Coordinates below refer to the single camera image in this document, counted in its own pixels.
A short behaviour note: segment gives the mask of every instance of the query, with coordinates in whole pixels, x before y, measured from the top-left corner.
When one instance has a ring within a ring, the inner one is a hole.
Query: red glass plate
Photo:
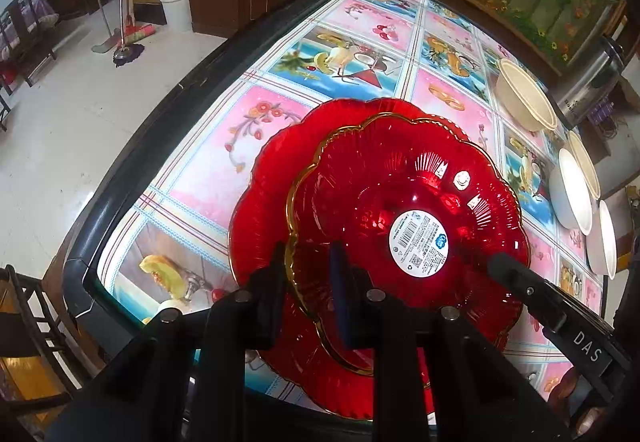
[[[376,287],[411,307],[458,307],[504,348],[522,305],[486,275],[486,260],[507,252],[528,265],[529,248],[516,197],[476,145],[433,119],[379,114],[325,140],[289,195],[287,274],[342,364],[372,371],[370,351],[347,350],[337,334],[332,241]]]
[[[255,161],[251,182],[229,228],[229,257],[239,285],[244,285],[253,271],[270,263],[276,242],[287,242],[287,194],[300,171],[313,161],[319,143],[335,129],[362,123],[380,112],[410,119],[430,116],[446,124],[460,140],[468,140],[448,119],[425,114],[398,99],[338,99],[315,108],[300,123],[274,135]],[[349,418],[372,417],[372,378],[347,370],[329,355],[316,326],[292,296],[286,298],[276,345],[260,355],[275,372],[302,387],[324,409]],[[426,399],[428,411],[433,411],[430,390],[426,390]]]

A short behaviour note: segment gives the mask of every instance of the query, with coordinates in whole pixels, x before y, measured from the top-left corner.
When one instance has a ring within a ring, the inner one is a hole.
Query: white bucket
[[[169,29],[175,32],[191,31],[189,0],[160,0]]]

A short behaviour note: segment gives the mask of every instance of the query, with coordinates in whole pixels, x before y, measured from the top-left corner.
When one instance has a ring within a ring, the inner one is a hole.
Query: white floor
[[[113,28],[116,0],[106,10]],[[116,69],[113,50],[91,51],[107,38],[99,12],[63,25],[71,33],[34,86],[2,91],[12,111],[0,130],[0,266],[39,278],[140,123],[224,42],[158,27],[142,55]]]

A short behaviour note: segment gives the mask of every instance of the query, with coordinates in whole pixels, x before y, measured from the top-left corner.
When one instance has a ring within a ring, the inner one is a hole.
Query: white bowl
[[[591,270],[597,275],[616,276],[616,234],[606,202],[596,204],[593,214],[593,229],[587,236],[587,256]]]
[[[579,228],[588,235],[593,225],[591,197],[578,162],[567,149],[561,148],[558,165],[551,172],[551,203],[560,223],[567,229]]]
[[[580,165],[582,173],[584,174],[587,188],[589,188],[589,193],[594,200],[598,200],[600,198],[600,182],[598,181],[596,169],[580,137],[578,137],[578,134],[573,130],[569,130],[569,139],[565,146],[568,146],[569,151],[574,155],[575,160],[578,161],[578,165]]]
[[[534,79],[513,61],[498,62],[495,95],[518,123],[530,132],[556,130],[558,117]]]

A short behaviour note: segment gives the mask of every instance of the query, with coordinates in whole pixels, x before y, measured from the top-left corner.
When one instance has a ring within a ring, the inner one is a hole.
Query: screw
[[[234,299],[236,303],[247,303],[252,300],[252,297],[251,292],[240,289],[236,292]]]
[[[382,301],[386,297],[385,291],[381,291],[380,289],[369,289],[367,291],[367,299],[369,301]]]
[[[442,307],[440,313],[447,321],[455,321],[460,317],[460,311],[455,307]]]
[[[182,315],[177,308],[165,308],[160,311],[160,321],[162,323],[173,323]]]

